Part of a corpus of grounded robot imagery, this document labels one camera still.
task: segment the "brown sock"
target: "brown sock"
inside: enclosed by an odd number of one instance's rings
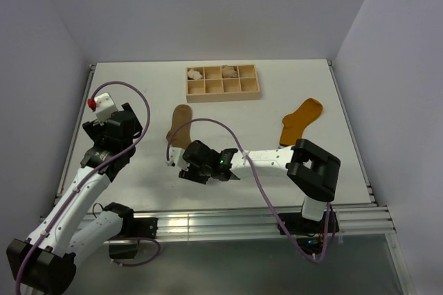
[[[188,105],[178,105],[172,114],[171,130],[166,134],[166,139],[169,141],[171,135],[177,128],[185,122],[192,120],[192,109]],[[190,138],[191,124],[182,127],[174,136],[171,146],[174,148],[186,149],[191,144]]]
[[[315,99],[307,99],[295,110],[283,118],[283,131],[280,137],[280,145],[295,145],[297,139],[302,138],[305,128],[314,122],[321,114],[323,106]]]

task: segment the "wooden box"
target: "wooden box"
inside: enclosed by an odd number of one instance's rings
[[[223,78],[221,66],[186,68],[186,100],[188,102],[241,101],[260,99],[257,70],[254,64],[229,65],[238,78]],[[192,80],[188,71],[194,69],[203,78]]]

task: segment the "gray wall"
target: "gray wall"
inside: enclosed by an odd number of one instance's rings
[[[0,0],[0,293],[6,247],[51,207],[87,66],[49,0]]]
[[[443,289],[443,0],[365,0],[336,75],[420,294]]]
[[[53,0],[94,62],[335,58],[363,0]]]

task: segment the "purple hose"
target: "purple hose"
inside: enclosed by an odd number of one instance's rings
[[[225,128],[230,134],[231,136],[234,138],[235,143],[237,144],[237,147],[239,149],[239,151],[241,153],[244,153],[244,149],[242,147],[242,145],[240,144],[237,136],[234,134],[234,132],[225,124],[219,122],[218,120],[213,120],[210,118],[196,118],[194,120],[189,120],[188,122],[185,122],[184,124],[180,125],[175,131],[174,133],[171,135],[170,140],[168,141],[168,146],[166,147],[166,160],[169,161],[169,149],[171,146],[171,142],[172,139],[174,138],[175,134],[185,125],[189,125],[193,122],[200,122],[200,121],[204,121],[204,122],[212,122],[218,125],[221,125],[223,128]],[[258,173],[257,170],[255,169],[254,163],[252,162],[251,158],[246,155],[246,160],[249,162],[249,165],[251,166],[251,170],[254,176],[254,180],[257,184],[258,190],[260,191],[260,193],[262,194],[262,197],[264,199],[264,201],[266,202],[267,206],[269,207],[269,210],[271,210],[271,213],[273,214],[275,220],[277,220],[278,225],[280,226],[280,228],[283,230],[284,234],[289,238],[289,241],[291,241],[292,245],[295,246],[295,248],[297,249],[298,253],[305,258],[306,260],[313,262],[313,263],[320,263],[325,259],[326,256],[326,249],[328,246],[328,241],[327,241],[327,228],[328,228],[328,224],[329,224],[329,215],[331,212],[334,212],[334,210],[332,209],[332,205],[330,203],[327,203],[327,207],[326,207],[326,218],[325,218],[325,228],[324,228],[324,232],[323,232],[323,248],[320,254],[320,257],[318,259],[315,259],[312,255],[308,255],[306,254],[298,245],[297,240],[295,239],[295,237],[293,237],[290,232],[288,231],[288,229],[286,228],[286,226],[284,225],[283,221],[280,219],[280,217],[278,216],[277,211],[275,210],[274,206],[272,205],[271,201],[269,200],[268,196],[266,195],[263,186],[260,182],[260,179],[258,178]],[[334,239],[335,236],[335,220],[334,220],[334,233],[332,235],[331,240]]]
[[[103,87],[106,87],[108,85],[113,85],[113,84],[119,84],[119,85],[123,85],[126,87],[129,87],[130,89],[132,89],[133,91],[135,91],[143,100],[143,102],[145,103],[146,106],[146,112],[147,112],[147,119],[146,119],[146,124],[145,127],[143,128],[140,137],[138,137],[129,147],[125,148],[122,152],[114,155],[112,158],[106,160],[104,163],[101,163],[100,165],[98,165],[96,168],[94,168],[93,170],[90,171],[90,173],[88,175],[86,175],[82,181],[80,181],[80,183],[78,184],[77,188],[79,189],[78,191],[80,191],[82,189],[82,187],[85,185],[86,182],[88,182],[88,180],[95,174],[97,173],[100,169],[102,169],[103,167],[106,167],[107,165],[109,165],[111,162],[115,161],[116,159],[120,158],[122,155],[128,153],[130,150],[132,150],[142,139],[143,137],[146,135],[146,131],[147,128],[150,126],[150,120],[151,120],[151,109],[150,109],[150,105],[148,103],[148,101],[146,100],[145,96],[134,86],[128,84],[127,82],[120,82],[117,80],[111,81],[111,82],[106,82],[104,84],[101,84],[99,87],[97,87],[97,89],[92,93],[91,95],[91,99],[94,99],[94,97],[97,95],[97,93],[99,92],[99,90],[101,90]],[[58,210],[58,212],[54,215],[53,219],[48,223],[48,226],[45,228],[45,232],[49,233],[51,231],[51,229],[55,226],[55,224],[57,223],[57,221],[59,220],[59,218],[62,216],[63,212],[66,210],[66,208],[68,207],[68,205],[72,202],[72,200],[74,199],[75,195],[78,192],[76,191],[72,191],[71,194],[68,196],[68,198],[66,199],[66,201],[63,203],[63,205],[60,207],[60,209]],[[24,270],[26,268],[26,265],[28,264],[31,255],[33,254],[33,252],[38,248],[38,246],[43,242],[45,236],[41,235],[37,241],[35,241],[34,245],[31,247],[31,249],[29,250],[29,252],[26,254],[25,258],[23,259],[23,262],[21,262],[19,271],[17,272],[17,277],[15,278],[15,293],[16,295],[21,295],[20,292],[20,284],[21,284],[21,279],[23,278],[23,274],[24,274]]]
[[[148,258],[147,260],[144,260],[142,262],[135,262],[135,263],[129,264],[127,262],[119,262],[118,260],[113,260],[113,262],[116,263],[117,265],[120,265],[123,267],[137,267],[137,266],[145,265],[145,264],[153,261],[160,254],[161,245],[153,238],[125,238],[125,240],[150,241],[157,246],[157,250],[155,251],[154,255],[152,255],[151,258]]]

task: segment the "purple cable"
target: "purple cable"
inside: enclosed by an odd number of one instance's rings
[[[82,181],[80,181],[80,183],[78,184],[77,188],[78,191],[80,191],[82,189],[82,187],[85,185],[86,182],[88,182],[88,180],[95,174],[97,173],[100,169],[102,169],[103,167],[106,167],[107,165],[109,165],[111,162],[115,161],[116,159],[120,158],[122,155],[124,155],[125,153],[128,153],[130,150],[132,150],[145,136],[147,128],[150,126],[150,120],[151,120],[151,109],[150,109],[150,105],[148,103],[148,101],[146,100],[145,96],[134,86],[128,84],[127,82],[120,82],[117,80],[111,81],[111,82],[106,82],[104,84],[101,84],[99,87],[97,87],[97,89],[92,93],[91,95],[91,99],[94,99],[94,97],[97,95],[97,93],[103,88],[106,87],[108,85],[113,85],[113,84],[119,84],[119,85],[123,85],[126,87],[129,87],[130,89],[132,89],[133,91],[135,91],[143,100],[143,102],[145,103],[146,106],[146,112],[147,112],[147,119],[146,119],[146,125],[143,128],[140,137],[138,137],[129,147],[125,148],[122,152],[114,155],[112,158],[110,158],[109,160],[106,160],[104,163],[101,163],[100,165],[98,165],[96,168],[94,168],[93,170],[90,171],[90,173],[88,175],[86,175]],[[49,233],[51,231],[51,229],[55,226],[55,224],[57,223],[57,221],[59,220],[59,218],[62,216],[62,214],[65,212],[66,208],[68,207],[68,205],[72,202],[72,200],[74,199],[75,195],[78,194],[78,191],[72,191],[71,194],[68,196],[68,198],[66,199],[66,201],[63,203],[63,205],[60,207],[60,209],[58,210],[58,212],[54,215],[54,218],[48,223],[48,226],[45,228],[45,232]],[[43,242],[45,238],[45,235],[41,235],[37,241],[35,241],[34,245],[31,247],[31,249],[29,250],[29,252],[26,254],[25,258],[23,259],[23,262],[20,265],[19,271],[17,272],[17,277],[15,278],[15,293],[16,295],[21,295],[20,292],[20,284],[21,284],[21,279],[23,278],[23,274],[24,274],[24,270],[26,268],[26,265],[28,264],[30,257],[32,256],[32,254],[34,253],[34,251],[38,248],[38,246]]]
[[[154,243],[157,246],[157,251],[155,251],[154,255],[152,255],[151,258],[148,258],[147,260],[144,260],[142,262],[135,262],[135,263],[129,264],[129,263],[126,263],[126,262],[119,262],[118,260],[113,260],[112,261],[112,262],[116,263],[119,266],[123,266],[123,267],[137,267],[137,266],[145,265],[145,264],[153,261],[160,254],[161,245],[160,245],[160,243],[158,243],[153,238],[125,238],[125,240],[137,240],[137,241],[145,241],[146,240],[146,241],[150,241],[150,242]]]
[[[174,131],[174,133],[171,135],[171,138],[170,138],[170,140],[168,141],[168,146],[166,147],[166,160],[167,160],[167,161],[170,160],[170,158],[169,158],[169,149],[170,149],[171,142],[172,142],[172,139],[174,138],[175,134],[176,134],[176,133],[177,133],[182,127],[184,127],[185,125],[189,125],[189,124],[191,124],[191,123],[193,123],[193,122],[201,122],[201,121],[204,121],[204,122],[212,122],[212,123],[218,124],[218,125],[222,126],[223,128],[225,128],[225,129],[230,133],[230,135],[234,138],[234,141],[235,141],[235,143],[237,144],[237,147],[238,147],[239,151],[240,151],[241,153],[244,154],[244,149],[243,149],[242,145],[240,144],[240,142],[239,142],[237,136],[234,134],[234,132],[233,132],[233,131],[232,131],[227,125],[225,125],[225,124],[219,122],[218,120],[213,120],[213,119],[210,119],[210,118],[196,118],[196,119],[194,119],[194,120],[189,120],[188,122],[185,122],[185,123],[183,123],[182,125],[180,125],[180,126]],[[255,182],[256,182],[256,184],[257,184],[258,190],[259,190],[260,193],[262,194],[262,197],[263,197],[264,201],[266,202],[267,206],[269,207],[269,210],[271,210],[271,213],[273,214],[275,220],[277,220],[278,225],[279,225],[280,228],[283,230],[284,234],[288,237],[289,241],[291,241],[292,245],[295,246],[295,248],[297,249],[298,253],[299,253],[303,258],[305,258],[306,260],[308,260],[308,261],[310,261],[310,262],[313,262],[313,263],[316,263],[316,264],[322,262],[322,261],[325,259],[325,256],[326,256],[326,249],[327,249],[327,246],[328,246],[328,241],[327,241],[327,229],[328,229],[328,224],[329,224],[329,214],[330,214],[331,212],[334,212],[334,210],[332,209],[332,205],[331,205],[330,203],[327,203],[327,206],[326,206],[325,228],[324,228],[324,232],[323,232],[323,241],[324,241],[324,242],[323,242],[323,248],[322,248],[322,251],[321,251],[320,257],[319,257],[318,259],[315,259],[312,255],[308,255],[308,254],[306,254],[306,253],[300,248],[300,246],[298,245],[297,240],[292,236],[292,234],[290,234],[290,232],[288,231],[288,229],[287,229],[286,226],[284,225],[284,222],[280,219],[280,217],[278,216],[277,211],[275,210],[274,206],[272,205],[271,201],[269,200],[268,196],[266,195],[266,193],[265,193],[265,191],[264,191],[264,189],[263,189],[263,186],[262,186],[262,184],[261,184],[261,182],[260,182],[260,179],[259,179],[259,177],[258,177],[258,173],[257,173],[257,170],[255,169],[254,163],[252,162],[251,158],[250,158],[249,155],[247,155],[247,154],[246,154],[246,160],[249,162],[249,165],[251,166],[251,170],[252,170],[252,173],[253,173],[253,176],[254,176],[254,180],[255,180]],[[335,222],[334,222],[334,233],[333,233],[333,235],[332,235],[331,240],[334,239],[334,236],[335,236]]]

